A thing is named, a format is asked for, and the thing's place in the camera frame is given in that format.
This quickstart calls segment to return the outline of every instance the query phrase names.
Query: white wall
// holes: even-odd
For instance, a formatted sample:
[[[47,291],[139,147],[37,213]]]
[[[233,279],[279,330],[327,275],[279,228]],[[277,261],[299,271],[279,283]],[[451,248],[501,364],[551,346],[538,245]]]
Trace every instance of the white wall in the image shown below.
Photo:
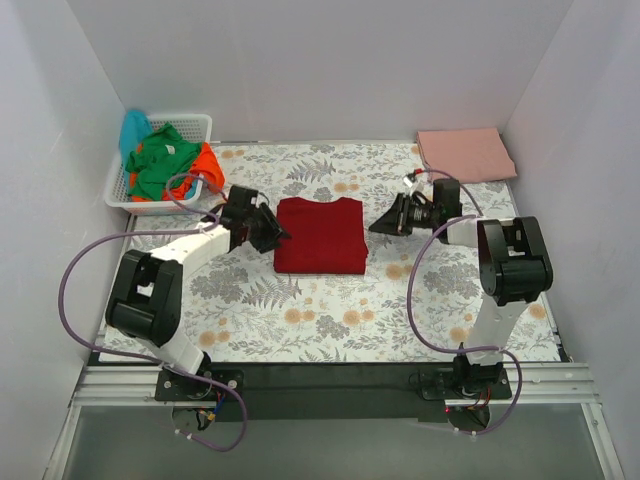
[[[504,139],[520,212],[550,250],[562,338],[589,362],[626,476],[640,478],[638,2],[574,2]]]
[[[87,352],[59,324],[74,253],[121,230],[101,195],[122,104],[64,0],[0,0],[0,478],[41,478]],[[70,318],[95,333],[121,245],[90,255]]]
[[[217,140],[504,127],[571,0],[69,0],[126,107]]]

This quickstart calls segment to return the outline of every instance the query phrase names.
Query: white basket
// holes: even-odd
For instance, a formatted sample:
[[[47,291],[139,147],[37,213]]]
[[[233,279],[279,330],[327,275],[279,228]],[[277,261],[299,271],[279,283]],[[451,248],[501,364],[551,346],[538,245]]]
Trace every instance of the white basket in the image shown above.
[[[149,122],[154,130],[159,129],[169,122],[189,142],[208,142],[211,137],[211,117],[201,114],[183,115],[149,115]],[[182,210],[172,201],[163,202],[132,202],[127,192],[129,188],[124,182],[122,158],[118,153],[111,165],[107,185],[104,189],[104,201],[110,207],[124,208],[133,215],[176,215],[189,213]],[[185,205],[191,205],[198,201],[202,191],[202,182],[197,182],[194,195],[182,200]]]

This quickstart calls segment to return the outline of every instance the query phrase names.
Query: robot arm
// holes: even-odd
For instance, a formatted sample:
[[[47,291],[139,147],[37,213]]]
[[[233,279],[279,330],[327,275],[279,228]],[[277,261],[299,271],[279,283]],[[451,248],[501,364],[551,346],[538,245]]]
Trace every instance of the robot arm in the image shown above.
[[[407,175],[408,191],[398,194],[391,209],[369,230],[389,235],[410,235],[413,228],[433,230],[462,216],[460,184],[439,179],[433,184],[433,201],[415,189],[415,172]],[[504,348],[515,324],[527,307],[548,290],[553,269],[535,217],[474,218],[451,225],[439,237],[443,243],[478,249],[482,306],[465,348]],[[502,370],[502,353],[480,351],[454,359],[456,382],[467,391],[481,391],[495,383]]]
[[[207,231],[212,222],[204,219],[196,227],[202,233],[180,237],[151,252],[126,252],[107,303],[107,324],[188,373],[208,364],[206,354],[179,328],[182,280],[247,240],[265,253],[280,246],[280,238],[289,237],[269,207],[257,205],[257,198],[257,190],[233,186],[218,227]]]

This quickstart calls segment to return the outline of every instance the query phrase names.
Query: floral pattern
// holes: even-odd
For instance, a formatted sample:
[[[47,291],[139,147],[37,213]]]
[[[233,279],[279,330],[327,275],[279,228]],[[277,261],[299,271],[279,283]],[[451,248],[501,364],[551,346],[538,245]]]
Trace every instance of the floral pattern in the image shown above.
[[[216,147],[229,184],[258,188],[275,211],[286,197],[363,202],[366,228],[403,190],[402,177],[421,165],[412,144],[243,145]],[[513,216],[504,182],[469,185],[485,215]],[[427,196],[430,186],[424,188]],[[200,208],[219,200],[203,194]],[[465,213],[473,212],[463,197]],[[136,230],[184,229],[197,215],[139,217]],[[273,252],[250,245],[218,257],[184,279],[182,325],[214,361],[406,362],[446,361],[413,335],[406,314],[407,279],[428,231],[389,237],[365,230],[367,272],[360,276],[279,275]],[[149,250],[171,236],[140,236],[131,248]],[[480,309],[477,252],[435,242],[414,284],[414,317],[433,343],[456,347]],[[143,352],[134,340],[107,327],[105,345]],[[542,302],[518,321],[508,347],[523,361],[557,361],[559,355]],[[119,360],[102,355],[103,360]]]

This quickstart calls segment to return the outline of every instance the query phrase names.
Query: folded pink towel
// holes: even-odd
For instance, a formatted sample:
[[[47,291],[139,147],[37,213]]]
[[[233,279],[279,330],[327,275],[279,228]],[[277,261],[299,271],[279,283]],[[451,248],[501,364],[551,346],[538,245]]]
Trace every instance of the folded pink towel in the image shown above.
[[[444,170],[461,183],[504,180],[516,176],[496,128],[418,132],[422,160],[430,168]],[[433,173],[431,181],[443,178]]]

